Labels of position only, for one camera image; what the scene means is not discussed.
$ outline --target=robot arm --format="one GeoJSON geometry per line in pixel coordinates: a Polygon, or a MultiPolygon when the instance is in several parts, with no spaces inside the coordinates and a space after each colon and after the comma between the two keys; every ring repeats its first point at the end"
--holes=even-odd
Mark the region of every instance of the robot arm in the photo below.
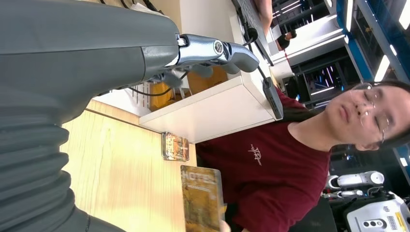
{"type": "Polygon", "coordinates": [[[384,183],[383,174],[377,171],[370,171],[359,174],[330,175],[327,178],[327,189],[341,189],[365,185],[381,185],[384,183]]]}
{"type": "Polygon", "coordinates": [[[323,195],[324,198],[351,198],[361,196],[363,196],[363,191],[361,190],[337,191],[323,195]]]}
{"type": "Polygon", "coordinates": [[[1,0],[0,31],[0,232],[123,231],[75,207],[60,125],[92,97],[172,68],[259,63],[166,17],[77,0],[1,0]]]}

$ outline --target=desk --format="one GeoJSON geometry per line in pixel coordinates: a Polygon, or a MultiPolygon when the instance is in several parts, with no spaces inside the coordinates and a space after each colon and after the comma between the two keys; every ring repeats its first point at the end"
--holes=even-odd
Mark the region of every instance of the desk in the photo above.
{"type": "Polygon", "coordinates": [[[179,167],[196,166],[195,146],[189,162],[164,161],[161,135],[136,122],[128,112],[92,101],[63,125],[70,131],[61,146],[70,157],[63,169],[71,174],[76,205],[127,232],[183,232],[179,167]]]}

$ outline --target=person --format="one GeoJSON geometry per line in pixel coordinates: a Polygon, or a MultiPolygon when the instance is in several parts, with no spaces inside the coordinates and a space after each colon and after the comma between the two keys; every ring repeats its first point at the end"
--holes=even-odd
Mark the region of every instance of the person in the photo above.
{"type": "Polygon", "coordinates": [[[266,36],[268,35],[273,19],[272,0],[254,0],[254,3],[258,10],[259,19],[262,23],[262,28],[264,29],[266,36]]]}
{"type": "Polygon", "coordinates": [[[279,36],[276,40],[276,45],[278,46],[279,51],[285,50],[291,43],[291,39],[296,38],[297,34],[295,30],[291,30],[286,34],[279,36]]]}
{"type": "Polygon", "coordinates": [[[196,145],[198,165],[221,172],[227,211],[235,206],[226,215],[232,232],[287,232],[300,221],[318,203],[333,146],[367,151],[410,140],[407,84],[360,84],[320,113],[277,92],[283,120],[196,145]]]}

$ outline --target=book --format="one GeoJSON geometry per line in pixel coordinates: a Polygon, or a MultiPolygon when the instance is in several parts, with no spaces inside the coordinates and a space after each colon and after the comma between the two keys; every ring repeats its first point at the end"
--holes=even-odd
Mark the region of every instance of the book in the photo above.
{"type": "Polygon", "coordinates": [[[161,143],[164,160],[190,160],[190,143],[186,138],[165,132],[162,134],[161,143]]]}
{"type": "Polygon", "coordinates": [[[186,232],[219,232],[224,218],[220,171],[181,165],[186,232]]]}

